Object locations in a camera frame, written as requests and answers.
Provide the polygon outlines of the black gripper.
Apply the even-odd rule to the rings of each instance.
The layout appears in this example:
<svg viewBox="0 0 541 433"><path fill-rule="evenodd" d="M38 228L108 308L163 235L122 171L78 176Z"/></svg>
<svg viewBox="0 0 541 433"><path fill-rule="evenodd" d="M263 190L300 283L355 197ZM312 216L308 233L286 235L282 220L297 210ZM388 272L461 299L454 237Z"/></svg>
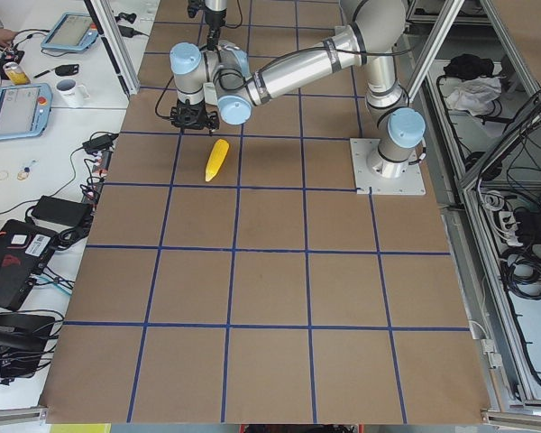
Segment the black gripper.
<svg viewBox="0 0 541 433"><path fill-rule="evenodd" d="M205 10L205 21L209 27L206 38L206 49L215 51L219 42L220 29L225 26L226 10Z"/></svg>
<svg viewBox="0 0 541 433"><path fill-rule="evenodd" d="M196 104L178 101L170 110L170 122L181 131L208 130L209 135L213 136L218 129L218 113L208 112L204 101Z"/></svg>

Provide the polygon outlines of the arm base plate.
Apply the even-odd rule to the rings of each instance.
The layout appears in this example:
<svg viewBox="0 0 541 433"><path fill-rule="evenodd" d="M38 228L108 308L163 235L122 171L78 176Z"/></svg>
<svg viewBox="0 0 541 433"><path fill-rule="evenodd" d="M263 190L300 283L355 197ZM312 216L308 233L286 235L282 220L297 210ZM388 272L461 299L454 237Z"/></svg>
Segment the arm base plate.
<svg viewBox="0 0 541 433"><path fill-rule="evenodd" d="M353 177L357 194L381 196L424 196L426 188L417 163L416 149L408 159L390 162L379 154L380 139L350 140Z"/></svg>

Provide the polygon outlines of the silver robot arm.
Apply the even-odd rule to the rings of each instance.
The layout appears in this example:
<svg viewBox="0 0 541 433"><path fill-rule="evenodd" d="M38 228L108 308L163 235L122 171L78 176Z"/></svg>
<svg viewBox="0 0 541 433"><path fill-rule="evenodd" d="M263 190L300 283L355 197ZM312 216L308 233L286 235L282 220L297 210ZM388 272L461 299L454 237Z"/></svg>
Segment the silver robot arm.
<svg viewBox="0 0 541 433"><path fill-rule="evenodd" d="M205 0L204 19L208 26L206 49L214 51L219 43L222 28L225 26L226 0Z"/></svg>
<svg viewBox="0 0 541 433"><path fill-rule="evenodd" d="M342 1L344 27L316 45L279 56L250 70L247 54L220 33L224 1L190 1L188 16L203 12L206 46L180 42L170 50L177 104L168 120L179 130L214 132L221 123L246 123L256 106L351 66L367 76L366 106L381 131L367 158L368 169L384 179L400 177L414 164L411 156L426 129L422 116L408 107L396 75L392 47L403 33L406 10L400 1Z"/></svg>

